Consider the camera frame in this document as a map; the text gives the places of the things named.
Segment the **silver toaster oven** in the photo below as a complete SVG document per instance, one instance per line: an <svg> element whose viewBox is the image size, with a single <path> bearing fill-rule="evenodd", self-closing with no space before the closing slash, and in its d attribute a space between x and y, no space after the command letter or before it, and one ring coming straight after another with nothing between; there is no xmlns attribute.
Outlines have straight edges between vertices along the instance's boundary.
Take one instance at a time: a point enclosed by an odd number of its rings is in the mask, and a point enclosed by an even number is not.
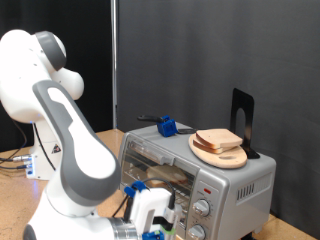
<svg viewBox="0 0 320 240"><path fill-rule="evenodd" d="M188 127L177 123L177 128ZM154 176L155 171L150 170L156 169L164 178L168 178L168 170L177 170L173 186L176 203L183 209L176 229L179 237L237 240L259 232L269 217L275 161L260 154L260 159L248 160L238 169L216 168L193 154L189 137L176 134L165 138L156 126L126 133L119 153L120 189Z"/></svg>

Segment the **black backdrop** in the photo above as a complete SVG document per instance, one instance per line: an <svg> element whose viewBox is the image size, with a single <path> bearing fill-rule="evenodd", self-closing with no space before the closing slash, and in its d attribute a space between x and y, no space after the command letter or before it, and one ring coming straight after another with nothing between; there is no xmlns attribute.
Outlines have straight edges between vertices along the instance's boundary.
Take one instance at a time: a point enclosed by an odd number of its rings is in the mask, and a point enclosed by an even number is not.
<svg viewBox="0 0 320 240"><path fill-rule="evenodd" d="M320 239L319 13L315 0L119 0L119 129L150 125L141 114L229 128L232 90L247 92L252 147L277 162L271 209Z"/></svg>
<svg viewBox="0 0 320 240"><path fill-rule="evenodd" d="M12 29L50 31L64 43L66 68L79 72L84 93L76 101L95 132L112 128L112 37L110 1L1 0L0 37ZM0 106L0 152L23 138ZM21 124L33 144L32 127Z"/></svg>

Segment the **blue clamp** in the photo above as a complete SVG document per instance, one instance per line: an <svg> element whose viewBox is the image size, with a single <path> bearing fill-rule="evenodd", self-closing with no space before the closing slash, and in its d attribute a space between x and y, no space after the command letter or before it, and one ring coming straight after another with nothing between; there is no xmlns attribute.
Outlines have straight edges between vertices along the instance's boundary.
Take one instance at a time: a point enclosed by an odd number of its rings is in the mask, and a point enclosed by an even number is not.
<svg viewBox="0 0 320 240"><path fill-rule="evenodd" d="M143 189L147 189L146 185L142 181L135 181L132 183L131 187L126 186L124 188L124 192L129 195L129 197L133 198L136 194L135 190L139 190L141 192Z"/></svg>
<svg viewBox="0 0 320 240"><path fill-rule="evenodd" d="M170 137L178 132L176 122L174 119L170 119L168 115L162 117L165 121L162 123L157 122L159 133L164 137Z"/></svg>
<svg viewBox="0 0 320 240"><path fill-rule="evenodd" d="M151 233L142 234L142 240L164 240L164 234L157 230Z"/></svg>
<svg viewBox="0 0 320 240"><path fill-rule="evenodd" d="M134 195L136 194L136 191L132 187L128 187L128 186L124 188L124 192L128 194L128 196L131 198L133 198Z"/></svg>

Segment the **bread slice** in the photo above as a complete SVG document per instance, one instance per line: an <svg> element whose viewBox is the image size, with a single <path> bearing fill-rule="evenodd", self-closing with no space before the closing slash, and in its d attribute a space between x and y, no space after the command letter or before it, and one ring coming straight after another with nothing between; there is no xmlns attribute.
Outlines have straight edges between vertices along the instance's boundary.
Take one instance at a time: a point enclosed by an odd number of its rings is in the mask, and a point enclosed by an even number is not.
<svg viewBox="0 0 320 240"><path fill-rule="evenodd" d="M175 166L162 165L149 167L147 169L148 178L162 178L169 181L172 185L174 184L185 184L188 182L187 176L182 172L182 170ZM165 187L166 183L158 180L148 181L152 187Z"/></svg>
<svg viewBox="0 0 320 240"><path fill-rule="evenodd" d="M214 154L220 154L220 153L223 153L225 151L228 151L234 147L225 147L225 148L217 148L217 149L213 149L213 148L210 148L206 145L203 145L196 137L196 134L193 134L192 136L192 140L193 140L193 145L197 148L200 148L202 149L203 151L206 151L206 152L209 152L209 153L214 153Z"/></svg>
<svg viewBox="0 0 320 240"><path fill-rule="evenodd" d="M242 144L242 139L228 129L198 130L196 136L200 143L213 149L235 147Z"/></svg>

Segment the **wooden table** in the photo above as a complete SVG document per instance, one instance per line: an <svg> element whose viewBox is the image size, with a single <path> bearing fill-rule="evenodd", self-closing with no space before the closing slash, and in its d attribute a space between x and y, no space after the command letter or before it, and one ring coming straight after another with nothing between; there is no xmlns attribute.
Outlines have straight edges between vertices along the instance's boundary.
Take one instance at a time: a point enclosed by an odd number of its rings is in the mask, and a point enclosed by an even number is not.
<svg viewBox="0 0 320 240"><path fill-rule="evenodd" d="M118 157L123 132L113 129L97 135ZM24 148L19 155L27 154L28 151L29 148ZM0 157L9 157L13 152L0 153ZM2 166L17 166L17 164L4 163ZM35 212L46 184L47 181L27 179L24 170L0 170L0 240L22 239L24 227ZM122 199L120 191L114 193L98 206L99 215L111 217ZM264 224L262 231L254 234L254 237L259 240L315 240L272 215Z"/></svg>

